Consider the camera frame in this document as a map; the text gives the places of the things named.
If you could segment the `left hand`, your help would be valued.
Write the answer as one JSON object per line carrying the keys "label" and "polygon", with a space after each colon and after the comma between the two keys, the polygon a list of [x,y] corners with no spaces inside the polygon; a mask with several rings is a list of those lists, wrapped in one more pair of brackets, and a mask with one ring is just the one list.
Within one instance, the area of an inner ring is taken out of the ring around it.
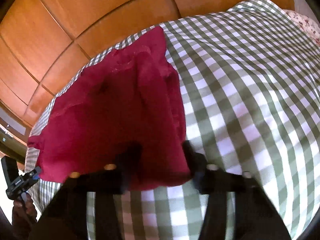
{"label": "left hand", "polygon": [[23,208],[23,203],[19,200],[14,201],[12,208],[13,234],[17,239],[29,238],[32,225],[28,222],[28,219],[36,219],[37,217],[37,211],[30,194],[26,193],[26,198],[25,209]]}

